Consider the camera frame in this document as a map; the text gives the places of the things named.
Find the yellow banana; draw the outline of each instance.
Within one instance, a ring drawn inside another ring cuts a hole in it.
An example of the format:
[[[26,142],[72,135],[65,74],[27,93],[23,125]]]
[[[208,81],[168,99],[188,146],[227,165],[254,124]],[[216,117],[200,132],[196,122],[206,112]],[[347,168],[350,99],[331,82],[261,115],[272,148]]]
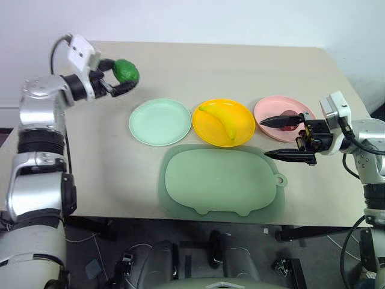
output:
[[[223,108],[215,104],[209,104],[202,107],[199,107],[199,110],[202,110],[214,117],[216,117],[223,125],[224,130],[227,136],[234,140],[236,137],[236,128],[233,122],[233,116]]]

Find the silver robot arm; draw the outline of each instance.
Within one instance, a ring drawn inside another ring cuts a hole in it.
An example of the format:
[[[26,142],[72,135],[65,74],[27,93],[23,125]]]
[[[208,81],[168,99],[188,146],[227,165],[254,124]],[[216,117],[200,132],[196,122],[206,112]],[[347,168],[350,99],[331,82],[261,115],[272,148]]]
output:
[[[375,288],[384,289],[385,122],[378,119],[352,121],[349,105],[341,92],[332,93],[321,101],[321,107],[325,120],[311,120],[307,113],[303,113],[261,121],[262,125],[275,128],[294,125],[293,122],[303,122],[305,126],[305,130],[300,131],[296,139],[298,149],[279,149],[265,154],[277,160],[310,165],[316,164],[317,152],[332,155],[341,151],[353,155],[359,173],[356,177],[361,180],[364,188],[365,221],[373,226],[361,232],[361,261],[365,268],[377,273]]]
[[[67,173],[64,111],[80,99],[118,96],[138,83],[107,84],[103,72],[114,61],[100,61],[97,50],[80,36],[66,38],[75,73],[29,80],[22,87],[18,154],[6,197],[15,225],[0,233],[2,288],[68,287],[63,218],[76,210],[76,187]]]

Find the beige tabletop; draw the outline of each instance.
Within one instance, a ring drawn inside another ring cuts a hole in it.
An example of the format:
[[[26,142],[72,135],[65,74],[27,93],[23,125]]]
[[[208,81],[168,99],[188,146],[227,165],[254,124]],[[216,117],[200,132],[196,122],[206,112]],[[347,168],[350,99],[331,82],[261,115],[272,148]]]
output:
[[[353,119],[369,117],[336,63],[318,48],[96,42],[103,57],[137,65],[138,87],[118,98],[78,103],[67,110],[73,174],[78,188],[74,215],[170,219],[158,202],[158,177],[170,149],[138,142],[128,130],[131,112],[144,101],[171,98],[193,112],[213,98],[236,100],[253,110],[271,95],[295,98],[322,118],[319,100],[340,90]],[[193,129],[180,144],[203,144]],[[0,209],[4,210],[15,131],[0,149]],[[260,131],[246,143],[263,150],[295,148]],[[348,164],[353,168],[351,158]],[[342,167],[342,154],[317,156],[318,164],[276,161],[289,184],[286,206],[273,224],[351,226],[365,207],[361,183]]]

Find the floor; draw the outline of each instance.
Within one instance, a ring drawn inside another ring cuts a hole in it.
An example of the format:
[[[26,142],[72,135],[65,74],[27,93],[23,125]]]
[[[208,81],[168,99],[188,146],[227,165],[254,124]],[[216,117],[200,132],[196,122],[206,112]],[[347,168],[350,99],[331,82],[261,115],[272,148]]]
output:
[[[307,287],[309,289],[343,288],[339,273],[340,249],[327,237],[310,238],[306,241],[292,241],[279,243],[274,238],[278,226],[257,226],[237,223],[214,223],[214,222],[187,222],[172,220],[132,220],[114,219],[111,228],[119,232],[116,242],[101,240],[96,237],[106,274],[113,276],[114,264],[122,253],[129,247],[138,243],[155,244],[157,241],[170,240],[175,244],[185,243],[184,241],[207,241],[213,229],[220,232],[231,233],[233,236],[244,240],[259,270],[261,279],[276,285],[288,286],[284,277],[278,275],[271,264],[278,257],[299,258],[302,266]],[[74,228],[67,228],[67,238],[70,240],[81,240],[91,236],[91,233]],[[334,234],[332,238],[339,244],[343,243],[345,233]],[[135,248],[135,262],[132,283],[136,285],[140,268],[148,252],[146,246]],[[359,246],[351,240],[348,251],[359,257]],[[192,256],[192,277],[208,275],[221,276],[221,269],[212,270],[206,261],[206,251],[202,249],[190,249],[188,253]],[[183,276],[183,256],[180,254],[181,273]],[[93,238],[82,243],[67,243],[67,264],[72,272],[72,289],[76,288],[98,288],[97,279],[89,280],[85,272],[85,266],[93,259],[98,260],[97,247]],[[356,267],[359,263],[351,257],[346,257],[347,269]],[[105,282],[103,272],[98,277],[100,283]]]

